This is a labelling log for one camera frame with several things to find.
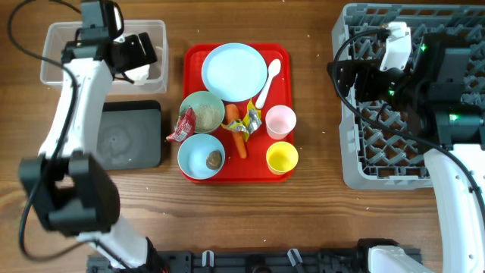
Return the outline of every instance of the white spoon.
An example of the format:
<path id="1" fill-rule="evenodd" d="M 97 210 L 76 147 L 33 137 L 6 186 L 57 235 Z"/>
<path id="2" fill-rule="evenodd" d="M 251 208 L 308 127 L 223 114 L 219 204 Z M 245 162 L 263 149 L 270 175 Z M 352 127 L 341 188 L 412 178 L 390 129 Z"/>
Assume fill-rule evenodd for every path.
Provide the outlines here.
<path id="1" fill-rule="evenodd" d="M 278 59 L 274 59 L 270 63 L 270 66 L 268 67 L 268 79 L 266 80 L 263 90 L 261 91 L 261 94 L 259 94 L 258 100 L 256 101 L 257 109 L 263 108 L 264 103 L 266 102 L 266 98 L 268 97 L 271 81 L 276 75 L 278 75 L 278 73 L 280 73 L 280 70 L 281 70 L 281 61 Z"/>

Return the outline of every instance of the snack wrapper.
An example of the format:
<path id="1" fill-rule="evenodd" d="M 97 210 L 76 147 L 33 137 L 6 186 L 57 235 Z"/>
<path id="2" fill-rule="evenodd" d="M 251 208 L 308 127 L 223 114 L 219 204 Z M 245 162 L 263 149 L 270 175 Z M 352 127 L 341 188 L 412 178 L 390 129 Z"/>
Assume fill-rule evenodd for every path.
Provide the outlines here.
<path id="1" fill-rule="evenodd" d="M 175 125 L 175 132 L 167 136 L 167 141 L 183 142 L 196 131 L 196 113 L 189 108 L 181 115 Z"/>
<path id="2" fill-rule="evenodd" d="M 242 120 L 232 121 L 228 125 L 221 124 L 222 128 L 232 132 L 243 132 L 244 141 L 248 141 L 249 136 L 254 133 L 261 125 L 261 110 L 256 109 L 252 104 L 252 99 L 249 100 L 247 106 L 246 116 Z"/>

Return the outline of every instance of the clear plastic container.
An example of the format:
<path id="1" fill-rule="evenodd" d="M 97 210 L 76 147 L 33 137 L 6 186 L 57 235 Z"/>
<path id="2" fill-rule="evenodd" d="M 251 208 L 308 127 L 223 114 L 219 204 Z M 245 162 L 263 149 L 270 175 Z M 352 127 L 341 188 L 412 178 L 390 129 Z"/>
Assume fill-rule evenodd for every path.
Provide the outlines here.
<path id="1" fill-rule="evenodd" d="M 43 55 L 57 61 L 61 60 L 61 51 L 66 42 L 74 40 L 76 29 L 81 22 L 54 23 L 47 32 Z M 147 32 L 155 48 L 158 60 L 150 64 L 149 77 L 143 85 L 133 85 L 126 81 L 115 80 L 108 95 L 136 95 L 167 92 L 168 81 L 168 44 L 165 23 L 161 20 L 125 20 L 124 36 Z M 62 90 L 62 70 L 42 62 L 40 80 L 49 86 Z"/>

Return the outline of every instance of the cup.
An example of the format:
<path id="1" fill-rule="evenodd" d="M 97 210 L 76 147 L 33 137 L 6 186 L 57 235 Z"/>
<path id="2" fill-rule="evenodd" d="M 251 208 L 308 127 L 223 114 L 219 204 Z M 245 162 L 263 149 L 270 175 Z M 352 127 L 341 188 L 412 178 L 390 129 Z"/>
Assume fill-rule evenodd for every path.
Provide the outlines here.
<path id="1" fill-rule="evenodd" d="M 274 140 L 282 140 L 296 125 L 295 112 L 288 106 L 276 105 L 266 114 L 266 130 Z"/>
<path id="2" fill-rule="evenodd" d="M 280 141 L 271 145 L 266 151 L 266 162 L 270 171 L 276 175 L 283 175 L 291 171 L 298 163 L 298 152 L 295 146 Z"/>

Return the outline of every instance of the orange carrot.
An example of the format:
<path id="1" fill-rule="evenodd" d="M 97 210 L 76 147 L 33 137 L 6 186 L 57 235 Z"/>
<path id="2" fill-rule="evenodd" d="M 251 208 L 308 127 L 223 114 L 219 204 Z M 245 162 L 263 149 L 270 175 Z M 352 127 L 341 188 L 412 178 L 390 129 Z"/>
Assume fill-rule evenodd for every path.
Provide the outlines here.
<path id="1" fill-rule="evenodd" d="M 232 121 L 239 119 L 239 110 L 237 106 L 234 104 L 230 104 L 226 106 L 226 118 L 227 123 L 231 123 Z M 234 143 L 236 144 L 237 152 L 241 158 L 246 158 L 248 153 L 246 152 L 246 148 L 244 146 L 244 134 L 243 132 L 231 132 L 233 133 Z"/>

